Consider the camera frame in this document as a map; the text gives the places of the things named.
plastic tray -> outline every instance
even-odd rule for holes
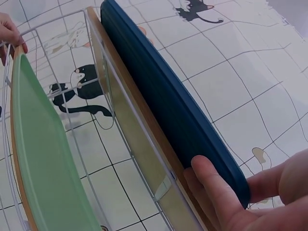
[[[246,208],[243,173],[168,64],[114,0],[102,3],[101,22],[184,168],[206,156]]]
[[[14,59],[13,129],[26,199],[39,231],[101,231],[61,120],[24,54]]]

wire dish rack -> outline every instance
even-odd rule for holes
[[[69,138],[72,140],[70,144],[71,151],[74,153],[74,162],[83,186],[87,185],[85,191],[87,191],[88,200],[102,230],[115,231],[123,228],[115,225],[116,219],[106,211],[105,199],[97,194],[96,186],[91,179],[91,175],[98,170],[91,168],[88,156],[83,151],[85,150],[85,143],[82,140],[86,140],[87,137],[80,139],[76,132],[79,127],[89,122],[94,122],[96,129],[99,128],[102,131],[112,129],[113,136],[119,140],[118,143],[114,142],[113,145],[117,146],[120,145],[120,142],[123,142],[130,155],[129,159],[132,160],[135,170],[139,174],[138,177],[143,182],[144,189],[153,200],[152,203],[157,211],[155,215],[161,216],[165,230],[187,230],[189,227],[190,230],[205,230],[204,225],[186,199],[187,196],[182,191],[176,175],[170,170],[170,166],[166,162],[161,148],[157,145],[157,141],[154,140],[148,124],[144,122],[142,118],[144,115],[136,107],[130,89],[127,89],[123,83],[123,77],[119,76],[119,67],[108,47],[106,48],[107,45],[103,42],[101,31],[95,23],[98,21],[95,21],[93,17],[94,11],[98,13],[99,9],[83,9],[55,18],[31,28],[22,35],[31,38],[27,41],[29,47],[27,58],[50,99],[50,103],[58,112],[67,136],[70,136]],[[64,23],[64,29],[57,25],[58,22]],[[46,40],[44,36],[46,33],[61,30],[63,30],[61,34],[56,34],[52,39]],[[28,217],[28,208],[23,200],[26,195],[22,195],[24,191],[18,185],[17,179],[22,178],[22,176],[19,176],[18,164],[16,161],[14,162],[15,154],[12,153],[12,139],[10,137],[9,119],[11,114],[10,103],[12,103],[10,93],[13,60],[9,57],[9,53],[7,52],[2,91],[4,159],[13,206],[16,209],[22,230],[28,231],[34,229]],[[67,63],[63,62],[65,60],[64,54],[71,55],[73,58],[74,70],[67,68]],[[57,62],[62,62],[63,67],[55,69]],[[84,88],[90,89],[90,91],[82,91]],[[118,109],[117,111],[117,108],[122,108],[121,110],[126,111],[127,114],[120,115],[118,111],[121,110]],[[131,128],[135,129],[131,131],[131,136],[129,136],[127,131]],[[108,159],[111,163],[110,167],[115,170],[116,161],[114,161],[112,153],[108,156]],[[108,188],[108,183],[104,182],[104,179],[101,180],[101,185]],[[132,203],[132,199],[126,191],[125,194]],[[140,194],[140,188],[136,188],[130,194]],[[3,211],[8,230],[14,231],[16,229],[9,223],[6,216],[6,205],[2,201],[3,198],[0,197],[0,208]],[[139,223],[144,226],[142,218],[139,216],[138,218]]]

tile pattern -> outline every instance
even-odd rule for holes
[[[0,0],[0,12],[10,12],[24,32],[88,5],[100,6],[101,2],[42,0],[33,8],[25,0]],[[199,0],[117,2],[183,82],[246,177],[308,147],[308,44],[264,0],[207,0],[207,5]],[[30,50],[28,58],[46,94],[55,91],[55,77],[64,89],[75,86],[76,79],[91,78],[94,60],[84,20],[82,13],[74,14],[24,36]],[[98,220],[105,224],[103,209],[113,230],[167,230],[108,114],[106,99],[99,90],[92,92],[96,97],[89,91],[85,95],[70,92],[65,106],[76,110],[92,105],[98,110],[70,114],[89,178],[67,114],[60,107],[63,103],[56,103],[61,97],[52,100]],[[0,171],[0,226],[4,231],[9,230],[8,225],[20,231],[2,151]],[[250,208],[281,205],[279,197],[274,197]]]

dish rack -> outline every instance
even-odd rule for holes
[[[196,215],[196,212],[193,210],[193,207],[189,204],[187,200],[187,195],[183,192],[181,189],[181,185],[179,184],[176,175],[172,170],[170,170],[170,166],[166,163],[166,160],[164,159],[164,156],[162,154],[161,147],[157,145],[157,141],[154,140],[154,136],[151,133],[151,129],[149,129],[149,125],[145,123],[145,120],[143,118],[143,115],[140,111],[140,108],[136,106],[135,99],[133,97],[133,93],[130,91],[130,89],[127,89],[127,86],[125,85],[125,82],[123,81],[123,77],[119,76],[119,69],[120,67],[117,66],[117,60],[115,60],[115,56],[112,56],[110,54],[110,48],[108,47],[109,45],[105,43],[104,39],[102,38],[102,32],[100,31],[102,28],[99,27],[97,24],[97,21],[94,17],[95,11],[98,9],[96,8],[87,8],[83,9],[80,11],[76,11],[58,18],[55,18],[53,20],[50,20],[48,22],[45,22],[43,24],[40,24],[39,26],[36,26],[34,28],[31,28],[30,30],[24,32],[22,36],[25,35],[32,35],[35,39],[35,47],[34,49],[42,49],[43,51],[43,58],[46,60],[45,65],[49,66],[51,69],[51,77],[54,78],[53,84],[51,82],[45,82],[40,81],[42,88],[44,89],[48,99],[50,99],[50,103],[54,101],[56,98],[61,97],[64,100],[64,105],[65,105],[65,115],[67,116],[66,120],[69,125],[69,129],[71,130],[73,136],[74,136],[74,141],[75,145],[77,147],[77,152],[80,158],[80,161],[82,163],[83,169],[86,173],[86,178],[88,180],[88,183],[90,184],[90,188],[92,190],[92,193],[95,197],[96,203],[99,208],[99,216],[104,220],[103,224],[101,225],[102,230],[105,231],[111,231],[113,230],[110,222],[108,221],[108,218],[104,212],[104,207],[100,203],[100,200],[98,198],[98,195],[95,192],[95,189],[92,185],[89,172],[87,171],[87,168],[85,166],[85,162],[79,147],[79,144],[77,142],[76,136],[74,129],[76,126],[73,123],[73,117],[72,113],[69,111],[69,108],[67,107],[67,101],[66,98],[67,96],[65,94],[74,92],[77,89],[80,89],[83,86],[90,85],[94,82],[98,82],[101,87],[101,91],[103,92],[103,95],[105,97],[106,103],[108,105],[108,109],[110,112],[110,117],[112,118],[112,123],[117,127],[119,135],[123,139],[130,157],[135,165],[136,170],[138,171],[144,186],[146,187],[148,193],[151,195],[155,206],[157,207],[157,210],[161,214],[166,227],[168,230],[187,230],[187,227],[184,227],[182,225],[183,221],[178,221],[176,222],[177,218],[179,218],[179,215],[174,214],[174,209],[177,209],[181,211],[183,214],[182,216],[185,216],[184,222],[187,223],[187,225],[191,224],[194,225],[191,230],[206,230],[202,222],[200,221],[200,218]],[[91,56],[94,61],[94,66],[95,66],[95,73],[96,73],[96,78],[93,78],[91,80],[85,81],[83,83],[78,83],[75,86],[67,86],[65,87],[62,86],[61,80],[59,80],[59,76],[57,76],[55,70],[53,69],[53,66],[50,61],[50,57],[53,55],[53,52],[59,52],[59,49],[66,49],[67,51],[70,51],[72,54],[74,52],[74,48],[77,47],[76,41],[69,41],[67,43],[61,44],[61,47],[58,46],[53,46],[54,44],[47,44],[46,42],[43,41],[41,38],[40,34],[38,33],[38,30],[42,27],[47,27],[48,25],[52,24],[53,22],[57,20],[64,20],[64,18],[72,17],[76,14],[83,14],[84,17],[84,25],[83,26],[83,31],[79,31],[80,33],[86,32],[86,37],[88,39],[89,45],[90,45],[90,52]],[[69,36],[69,30],[66,28],[66,32],[64,34]],[[10,45],[7,46],[8,51],[12,49]],[[4,147],[4,158],[5,158],[5,165],[6,165],[6,171],[7,171],[7,177],[9,180],[9,185],[10,185],[10,190],[12,193],[13,197],[13,202],[14,202],[14,207],[16,209],[20,224],[23,228],[23,231],[28,231],[28,230],[33,230],[33,224],[31,225],[31,222],[28,217],[28,208],[24,206],[25,201],[22,200],[22,205],[24,206],[24,209],[26,211],[26,215],[28,217],[25,218],[22,216],[22,211],[18,203],[18,195],[25,193],[21,186],[19,185],[19,189],[17,188],[18,183],[16,182],[16,178],[22,178],[22,176],[19,176],[18,172],[20,172],[18,169],[15,171],[16,168],[18,168],[18,165],[16,165],[15,161],[15,167],[13,166],[13,159],[15,158],[15,153],[12,154],[12,143],[14,141],[11,141],[10,137],[8,136],[8,130],[9,124],[7,123],[7,119],[10,118],[11,116],[11,111],[9,109],[9,93],[12,88],[12,78],[11,78],[11,73],[12,73],[12,68],[13,68],[13,60],[9,57],[9,53],[7,52],[7,59],[6,59],[6,65],[5,65],[5,71],[4,71],[4,78],[3,78],[3,90],[2,90],[2,135],[3,135],[3,147]],[[32,66],[34,71],[37,74],[37,78],[39,78],[39,68],[36,66]],[[115,90],[118,90],[118,92],[115,94],[112,94],[112,91],[115,92]],[[155,159],[155,163],[159,163],[159,169],[157,169],[157,172],[160,171],[160,169],[164,170],[164,177],[159,177],[149,179],[149,177],[145,177],[144,171],[147,168],[148,163],[144,162],[144,160],[141,158],[141,155],[138,154],[141,152],[141,150],[138,150],[136,146],[136,140],[131,140],[130,137],[125,135],[124,130],[127,130],[127,128],[123,127],[123,123],[121,124],[120,120],[123,122],[123,117],[119,119],[118,117],[121,117],[121,115],[115,113],[116,109],[121,107],[121,105],[124,104],[123,108],[127,109],[128,112],[126,116],[131,118],[131,121],[127,121],[128,126],[130,128],[136,128],[134,132],[138,132],[140,135],[138,138],[140,141],[146,142],[144,144],[145,150],[149,151],[149,158]],[[153,190],[153,184],[151,184],[150,181],[160,181],[159,184],[156,184],[156,190]],[[174,205],[167,205],[166,197],[173,198],[173,202],[177,202],[178,208]],[[27,198],[27,195],[21,195],[21,198]],[[9,222],[7,220],[6,214],[5,214],[5,209],[3,207],[2,200],[0,198],[0,208],[3,210],[4,218],[6,220],[6,223],[8,225],[9,231],[12,229],[10,228]]]

hand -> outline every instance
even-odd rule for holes
[[[25,41],[20,36],[17,27],[11,21],[9,15],[7,15],[6,13],[0,13],[0,44],[2,42],[8,42],[15,47],[22,45],[25,53],[28,52],[28,47]],[[0,58],[2,60],[2,64],[5,65],[5,59],[6,59],[5,46],[0,47]]]
[[[308,150],[247,181],[251,203],[279,195],[283,207],[245,210],[235,192],[204,156],[192,159],[184,176],[194,197],[218,231],[308,230]]]

